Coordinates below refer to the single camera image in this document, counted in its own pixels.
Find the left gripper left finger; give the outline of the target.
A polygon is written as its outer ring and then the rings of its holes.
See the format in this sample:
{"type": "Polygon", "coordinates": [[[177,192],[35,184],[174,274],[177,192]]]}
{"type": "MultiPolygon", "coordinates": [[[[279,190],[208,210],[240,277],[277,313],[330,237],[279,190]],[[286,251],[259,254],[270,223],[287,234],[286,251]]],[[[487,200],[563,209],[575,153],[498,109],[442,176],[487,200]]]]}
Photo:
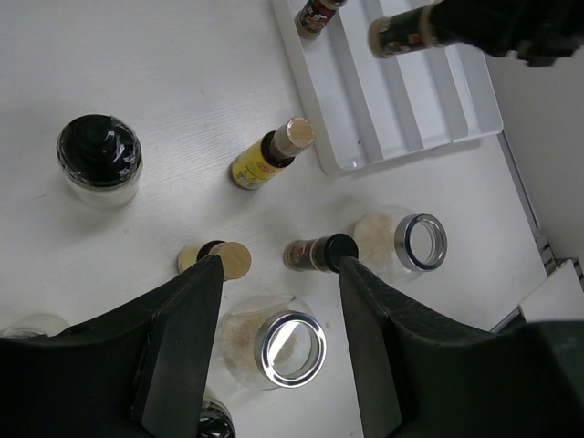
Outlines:
{"type": "Polygon", "coordinates": [[[197,434],[223,282],[223,263],[209,255],[167,285],[131,410],[153,437],[197,434]]]}

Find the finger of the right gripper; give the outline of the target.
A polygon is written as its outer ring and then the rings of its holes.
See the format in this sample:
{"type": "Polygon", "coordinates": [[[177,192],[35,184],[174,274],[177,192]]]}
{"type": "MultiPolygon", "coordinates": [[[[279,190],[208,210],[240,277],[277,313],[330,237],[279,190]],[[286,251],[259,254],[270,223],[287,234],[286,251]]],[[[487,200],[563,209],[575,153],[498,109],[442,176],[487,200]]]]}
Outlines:
{"type": "Polygon", "coordinates": [[[583,46],[583,2],[440,1],[429,22],[439,41],[465,43],[492,57],[516,57],[530,67],[551,67],[583,46]]]}

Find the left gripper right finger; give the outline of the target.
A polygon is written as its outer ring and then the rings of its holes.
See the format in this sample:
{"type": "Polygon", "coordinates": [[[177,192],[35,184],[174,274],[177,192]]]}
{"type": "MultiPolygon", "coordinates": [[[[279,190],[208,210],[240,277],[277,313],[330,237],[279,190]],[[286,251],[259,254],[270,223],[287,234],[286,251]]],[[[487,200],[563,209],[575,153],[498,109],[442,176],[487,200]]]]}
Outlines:
{"type": "Polygon", "coordinates": [[[340,262],[339,287],[363,434],[393,437],[402,412],[386,336],[392,332],[390,306],[403,294],[354,257],[340,262]]]}

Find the black-cap jar front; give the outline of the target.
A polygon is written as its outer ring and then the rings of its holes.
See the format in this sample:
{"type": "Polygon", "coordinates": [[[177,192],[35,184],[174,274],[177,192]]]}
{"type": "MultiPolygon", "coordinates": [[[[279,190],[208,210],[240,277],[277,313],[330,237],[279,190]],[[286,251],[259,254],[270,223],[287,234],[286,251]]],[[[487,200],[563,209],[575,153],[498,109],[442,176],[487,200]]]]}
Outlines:
{"type": "Polygon", "coordinates": [[[197,438],[235,438],[232,416],[227,408],[211,397],[203,399],[197,427],[197,438]]]}

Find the black-cap jar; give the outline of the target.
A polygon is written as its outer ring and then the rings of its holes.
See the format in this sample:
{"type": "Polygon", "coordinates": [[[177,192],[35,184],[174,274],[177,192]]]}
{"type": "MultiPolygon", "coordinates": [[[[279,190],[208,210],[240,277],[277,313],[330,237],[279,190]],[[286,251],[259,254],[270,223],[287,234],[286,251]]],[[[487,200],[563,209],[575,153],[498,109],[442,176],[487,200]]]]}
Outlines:
{"type": "Polygon", "coordinates": [[[197,427],[197,438],[235,438],[232,416],[227,408],[211,397],[203,399],[197,427]]]}
{"type": "Polygon", "coordinates": [[[1,330],[2,338],[26,339],[39,336],[54,337],[69,327],[61,317],[35,314],[21,318],[1,330]]]}
{"type": "Polygon", "coordinates": [[[139,190],[141,143],[129,125],[111,115],[72,120],[59,133],[56,153],[68,186],[90,207],[122,207],[139,190]]]}

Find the small spice bottle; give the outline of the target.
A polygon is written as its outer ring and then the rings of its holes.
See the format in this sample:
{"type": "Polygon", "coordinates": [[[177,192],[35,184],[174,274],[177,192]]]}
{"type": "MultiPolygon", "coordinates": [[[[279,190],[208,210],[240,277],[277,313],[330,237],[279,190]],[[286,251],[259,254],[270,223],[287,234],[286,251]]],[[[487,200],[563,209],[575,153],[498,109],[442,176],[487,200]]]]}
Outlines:
{"type": "Polygon", "coordinates": [[[355,240],[346,234],[290,242],[284,249],[284,264],[294,271],[339,273],[343,257],[359,257],[355,240]]]}
{"type": "Polygon", "coordinates": [[[300,37],[314,39],[347,0],[308,0],[295,16],[295,24],[300,37]]]}
{"type": "Polygon", "coordinates": [[[370,24],[368,41],[374,57],[389,58],[438,45],[427,5],[395,16],[383,16],[370,24]]]}

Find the black-cap jar back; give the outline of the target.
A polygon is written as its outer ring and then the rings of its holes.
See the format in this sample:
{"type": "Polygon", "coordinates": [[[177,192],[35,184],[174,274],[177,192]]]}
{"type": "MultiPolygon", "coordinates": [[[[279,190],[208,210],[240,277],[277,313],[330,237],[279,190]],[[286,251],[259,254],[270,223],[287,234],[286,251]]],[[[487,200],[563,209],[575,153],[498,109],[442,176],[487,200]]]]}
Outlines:
{"type": "Polygon", "coordinates": [[[68,186],[90,207],[122,207],[139,190],[141,143],[129,125],[111,115],[72,120],[59,133],[56,153],[68,186]]]}

